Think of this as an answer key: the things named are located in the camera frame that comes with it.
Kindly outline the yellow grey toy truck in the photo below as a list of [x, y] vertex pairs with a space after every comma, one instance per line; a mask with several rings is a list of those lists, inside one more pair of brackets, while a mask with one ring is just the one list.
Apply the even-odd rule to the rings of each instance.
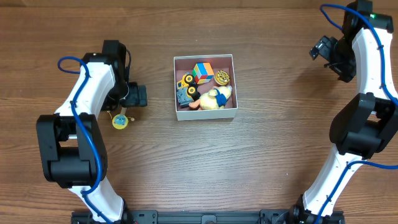
[[177, 99], [182, 108], [186, 108], [190, 103], [200, 98], [198, 85], [192, 74], [186, 73], [180, 81], [177, 82]]

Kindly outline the yellow plastic gear wheel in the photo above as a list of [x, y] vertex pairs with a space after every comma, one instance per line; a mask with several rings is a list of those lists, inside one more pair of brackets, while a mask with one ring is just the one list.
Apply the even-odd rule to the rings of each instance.
[[219, 70], [215, 73], [214, 79], [218, 85], [226, 86], [230, 82], [230, 75], [224, 70]]

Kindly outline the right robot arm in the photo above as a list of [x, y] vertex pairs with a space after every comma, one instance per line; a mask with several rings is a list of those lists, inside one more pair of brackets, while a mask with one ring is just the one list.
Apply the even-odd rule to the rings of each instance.
[[391, 71], [393, 19], [373, 12], [372, 1], [354, 1], [344, 10], [341, 39], [323, 36], [309, 51], [322, 56], [339, 80], [357, 79], [356, 96], [334, 117], [329, 131], [331, 151], [311, 187], [289, 212], [288, 223], [343, 223], [333, 207], [362, 166], [394, 170], [370, 162], [397, 132], [397, 92]]

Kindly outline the multicolour puzzle cube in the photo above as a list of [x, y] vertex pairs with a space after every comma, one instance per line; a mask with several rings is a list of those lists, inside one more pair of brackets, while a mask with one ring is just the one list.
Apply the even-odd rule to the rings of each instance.
[[198, 85], [208, 83], [214, 77], [214, 71], [208, 62], [197, 63], [192, 71], [195, 82]]

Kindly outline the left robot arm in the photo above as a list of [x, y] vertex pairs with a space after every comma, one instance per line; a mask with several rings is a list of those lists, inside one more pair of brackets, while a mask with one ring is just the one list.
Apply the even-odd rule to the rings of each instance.
[[118, 40], [105, 40], [100, 53], [76, 61], [78, 80], [65, 102], [39, 116], [37, 139], [44, 177], [77, 195], [86, 212], [73, 212], [72, 223], [134, 223], [125, 200], [111, 186], [108, 155], [98, 126], [102, 111], [147, 106], [144, 85], [130, 82], [131, 53]]

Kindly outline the yellow rattle drum toy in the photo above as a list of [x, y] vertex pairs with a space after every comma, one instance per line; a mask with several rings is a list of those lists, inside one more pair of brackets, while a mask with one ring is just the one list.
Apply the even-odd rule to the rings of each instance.
[[115, 129], [118, 129], [118, 130], [125, 129], [128, 126], [129, 122], [135, 121], [135, 118], [126, 116], [126, 111], [127, 111], [127, 108], [122, 107], [121, 112], [115, 116], [113, 116], [110, 111], [107, 111], [107, 113], [111, 117], [111, 122]]

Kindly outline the cream plush duck toy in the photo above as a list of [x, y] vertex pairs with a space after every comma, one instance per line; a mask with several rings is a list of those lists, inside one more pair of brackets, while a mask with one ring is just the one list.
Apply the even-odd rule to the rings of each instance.
[[220, 110], [223, 109], [232, 95], [232, 86], [214, 86], [211, 90], [191, 102], [188, 106], [197, 110]]

